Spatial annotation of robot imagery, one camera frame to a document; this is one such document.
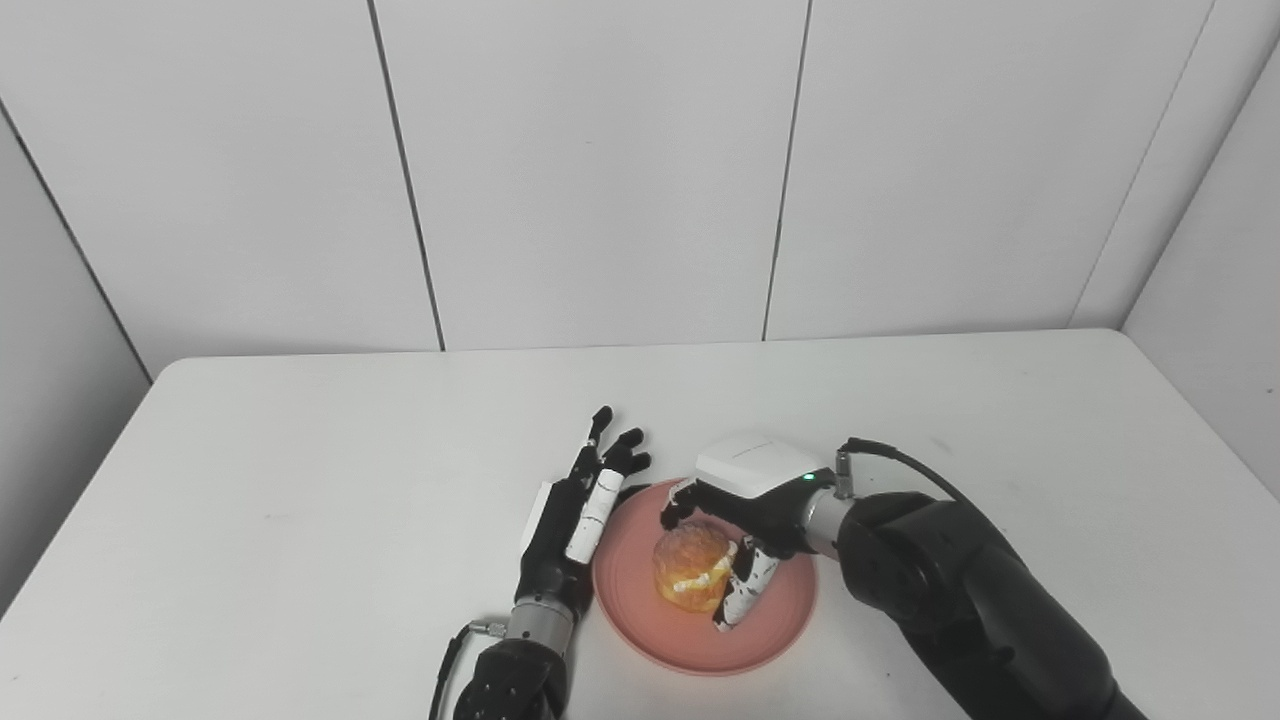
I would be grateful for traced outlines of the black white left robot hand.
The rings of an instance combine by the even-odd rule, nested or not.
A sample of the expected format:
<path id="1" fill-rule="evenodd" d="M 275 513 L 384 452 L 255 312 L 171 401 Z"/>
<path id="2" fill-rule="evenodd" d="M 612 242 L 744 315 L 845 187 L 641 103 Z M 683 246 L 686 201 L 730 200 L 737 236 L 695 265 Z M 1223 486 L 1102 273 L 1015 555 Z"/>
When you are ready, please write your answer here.
<path id="1" fill-rule="evenodd" d="M 568 474 L 540 488 L 520 559 L 516 602 L 554 602 L 575 620 L 586 612 L 593 598 L 590 565 L 605 525 L 625 482 L 652 462 L 639 448 L 645 439 L 639 428 L 602 446 L 613 416 L 608 405 L 596 410 Z"/>

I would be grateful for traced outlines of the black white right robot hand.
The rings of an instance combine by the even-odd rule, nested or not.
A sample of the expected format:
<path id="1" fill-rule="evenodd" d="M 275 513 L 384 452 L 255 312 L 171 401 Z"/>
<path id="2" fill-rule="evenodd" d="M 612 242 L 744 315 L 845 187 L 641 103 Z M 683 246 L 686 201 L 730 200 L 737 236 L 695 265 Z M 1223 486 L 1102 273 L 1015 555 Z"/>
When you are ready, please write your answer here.
<path id="1" fill-rule="evenodd" d="M 782 562 L 818 553 L 808 525 L 835 487 L 831 469 L 780 439 L 739 436 L 705 448 L 659 514 L 659 592 L 708 612 L 718 632 L 733 630 Z"/>

